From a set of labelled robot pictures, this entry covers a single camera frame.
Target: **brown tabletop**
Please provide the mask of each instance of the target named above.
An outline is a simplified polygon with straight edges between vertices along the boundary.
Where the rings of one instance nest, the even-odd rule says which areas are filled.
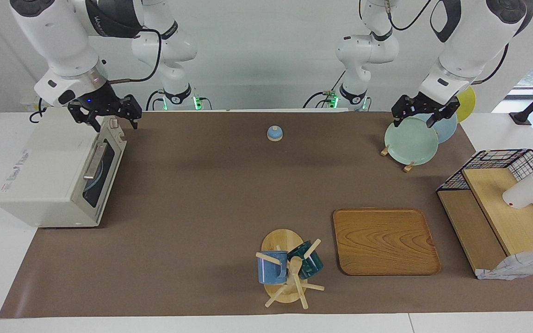
[[[533,276],[476,280],[435,194],[474,153],[461,128],[409,174],[379,156],[386,112],[147,113],[95,229],[41,229],[0,318],[368,314],[533,310]],[[268,141],[277,124],[284,139]],[[350,277],[338,267],[332,213],[413,207],[442,263],[434,276]],[[322,239],[326,291],[275,303],[256,258],[271,230]]]

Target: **wooden board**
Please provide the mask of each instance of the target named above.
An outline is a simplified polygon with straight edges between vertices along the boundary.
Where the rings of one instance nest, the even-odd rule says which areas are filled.
[[[339,264],[348,275],[431,275],[441,269],[419,210],[341,209],[334,224]]]
[[[509,169],[468,169],[464,177],[507,255],[533,251],[533,206],[509,207],[503,193],[516,179]]]
[[[302,237],[300,237],[296,232],[289,229],[277,229],[264,238],[262,245],[260,247],[261,251],[291,251],[292,249],[298,247],[303,243]],[[287,276],[287,284],[292,284],[291,280],[293,277],[291,275]],[[281,287],[280,284],[265,284],[266,293],[269,297],[273,297],[275,293]],[[288,288],[279,297],[277,301],[279,303],[293,303],[300,299],[300,294],[297,292],[296,288]]]
[[[493,270],[507,256],[472,191],[438,192],[472,270]]]

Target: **wooden shelf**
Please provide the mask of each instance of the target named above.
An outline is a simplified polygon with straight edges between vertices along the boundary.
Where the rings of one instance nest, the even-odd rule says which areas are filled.
[[[515,209],[502,198],[516,184],[509,169],[466,169],[463,173],[505,254],[533,251],[533,206]]]
[[[507,256],[469,190],[438,193],[472,270],[493,270]]]

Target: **black wire mesh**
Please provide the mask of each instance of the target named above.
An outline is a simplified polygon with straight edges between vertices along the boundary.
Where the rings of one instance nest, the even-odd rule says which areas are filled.
[[[520,181],[533,173],[533,150],[483,150],[478,152],[437,191],[469,190],[470,187],[466,183],[463,170],[495,168],[508,168],[514,177]]]

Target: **yellow plate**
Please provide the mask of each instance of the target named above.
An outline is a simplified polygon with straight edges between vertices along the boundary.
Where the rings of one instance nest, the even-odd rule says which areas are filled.
[[[456,110],[455,114],[458,116],[458,122],[461,123],[472,114],[472,111],[474,111],[474,107],[476,106],[476,93],[474,92],[474,89],[470,86],[468,89],[459,93],[458,100],[459,108]]]

